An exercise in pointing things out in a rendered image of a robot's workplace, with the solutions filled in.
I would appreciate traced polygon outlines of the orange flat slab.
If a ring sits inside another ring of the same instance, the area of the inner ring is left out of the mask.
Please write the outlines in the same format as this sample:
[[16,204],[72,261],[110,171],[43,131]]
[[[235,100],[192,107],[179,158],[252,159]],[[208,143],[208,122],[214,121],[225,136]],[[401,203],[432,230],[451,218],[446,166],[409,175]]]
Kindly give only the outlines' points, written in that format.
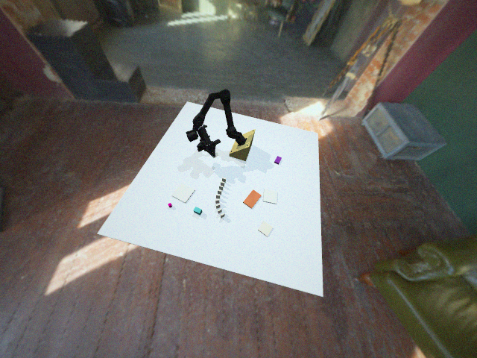
[[246,197],[243,203],[252,209],[260,197],[261,195],[258,192],[252,190],[252,192]]

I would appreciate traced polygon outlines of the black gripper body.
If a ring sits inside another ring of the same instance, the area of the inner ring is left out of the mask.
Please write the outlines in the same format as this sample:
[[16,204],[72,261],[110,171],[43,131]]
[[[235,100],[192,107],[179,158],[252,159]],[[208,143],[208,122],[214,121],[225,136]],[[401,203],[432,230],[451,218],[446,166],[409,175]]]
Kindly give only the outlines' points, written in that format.
[[205,148],[203,150],[207,150],[208,148],[211,148],[219,143],[221,143],[221,141],[219,139],[215,140],[215,141],[211,141],[210,140],[210,135],[206,135],[206,136],[202,136],[201,137],[201,140],[206,139],[206,141],[209,143],[208,145],[205,146]]

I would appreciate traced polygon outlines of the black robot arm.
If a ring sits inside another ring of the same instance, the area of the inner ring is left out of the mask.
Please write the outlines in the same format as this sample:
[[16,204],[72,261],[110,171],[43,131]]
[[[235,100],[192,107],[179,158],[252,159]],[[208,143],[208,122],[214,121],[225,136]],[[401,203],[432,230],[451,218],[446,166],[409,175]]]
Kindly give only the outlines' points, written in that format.
[[[198,138],[198,134],[200,137],[206,136],[208,133],[206,132],[206,127],[207,125],[203,125],[203,122],[205,120],[205,116],[210,109],[213,101],[215,99],[220,99],[223,106],[224,106],[224,112],[227,120],[227,136],[229,138],[235,139],[235,141],[238,143],[238,146],[244,145],[247,138],[244,138],[241,132],[238,132],[233,124],[233,116],[230,108],[230,91],[228,89],[223,89],[220,92],[216,93],[210,93],[209,97],[207,98],[206,102],[204,103],[202,109],[200,110],[199,114],[196,115],[196,117],[193,118],[193,128],[190,131],[186,132],[186,135],[189,139],[190,142],[196,140]],[[203,126],[202,126],[203,125]],[[202,126],[202,127],[201,127]],[[199,130],[198,130],[199,129]],[[198,133],[197,133],[198,132]],[[197,145],[197,148],[199,150],[203,150],[206,145],[209,143],[206,141],[206,139],[203,138],[203,140],[200,139],[200,142]]]

